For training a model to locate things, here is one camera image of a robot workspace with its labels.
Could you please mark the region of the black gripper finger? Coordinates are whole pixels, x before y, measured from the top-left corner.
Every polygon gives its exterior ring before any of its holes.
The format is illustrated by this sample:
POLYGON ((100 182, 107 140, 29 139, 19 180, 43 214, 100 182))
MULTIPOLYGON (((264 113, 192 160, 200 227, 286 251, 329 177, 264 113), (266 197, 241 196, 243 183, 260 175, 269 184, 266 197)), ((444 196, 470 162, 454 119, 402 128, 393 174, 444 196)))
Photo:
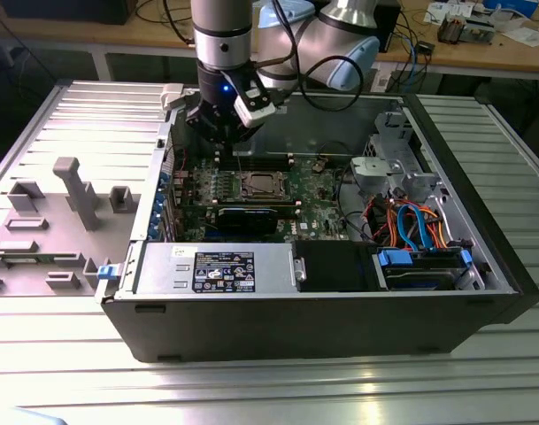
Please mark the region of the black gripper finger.
POLYGON ((249 129, 233 112, 221 114, 216 127, 219 143, 240 143, 249 138, 249 129))
POLYGON ((199 104, 188 110, 186 123, 207 142, 224 141, 223 119, 217 108, 211 104, 199 104))

